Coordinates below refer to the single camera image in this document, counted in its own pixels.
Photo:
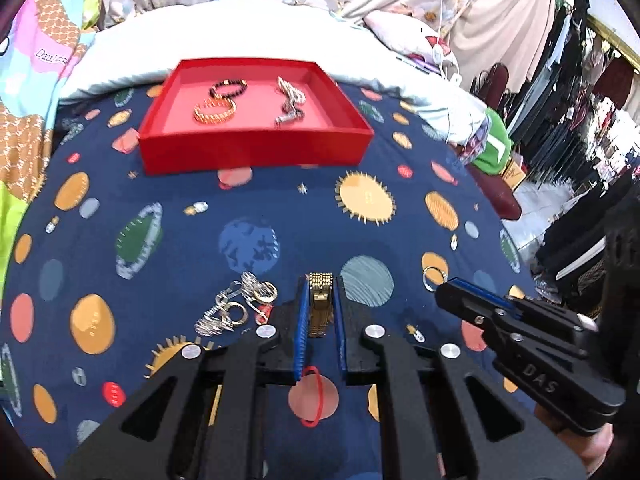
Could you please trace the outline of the person's right hand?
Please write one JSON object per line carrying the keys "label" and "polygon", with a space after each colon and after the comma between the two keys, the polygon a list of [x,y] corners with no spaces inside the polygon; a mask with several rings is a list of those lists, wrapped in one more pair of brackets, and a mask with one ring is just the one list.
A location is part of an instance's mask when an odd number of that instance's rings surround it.
{"label": "person's right hand", "polygon": [[612,424],[608,422],[596,434],[591,436],[581,436],[570,429],[565,429],[556,418],[539,404],[535,406],[534,413],[543,424],[578,455],[586,468],[588,477],[602,466],[606,459],[606,454],[608,454],[608,450],[614,441]]}

